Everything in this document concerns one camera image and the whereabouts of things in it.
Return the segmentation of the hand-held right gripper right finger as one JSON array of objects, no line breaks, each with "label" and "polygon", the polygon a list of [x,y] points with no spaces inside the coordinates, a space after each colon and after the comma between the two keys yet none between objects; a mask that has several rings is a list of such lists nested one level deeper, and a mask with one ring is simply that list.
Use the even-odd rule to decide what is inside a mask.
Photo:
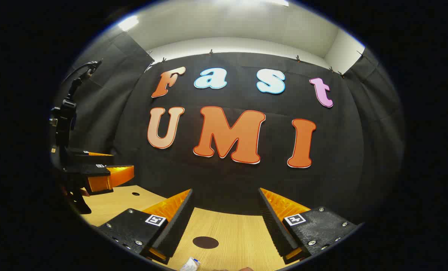
[{"label": "hand-held right gripper right finger", "polygon": [[258,193],[262,218],[285,264],[322,254],[361,226],[324,206],[308,208],[262,187]]}]

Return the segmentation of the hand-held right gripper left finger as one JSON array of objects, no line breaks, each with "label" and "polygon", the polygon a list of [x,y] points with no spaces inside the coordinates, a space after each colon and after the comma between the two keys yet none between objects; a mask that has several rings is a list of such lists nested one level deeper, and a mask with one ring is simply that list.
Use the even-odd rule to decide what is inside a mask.
[{"label": "hand-held right gripper left finger", "polygon": [[97,229],[133,253],[168,264],[194,209],[188,189],[144,210],[128,208]]}]

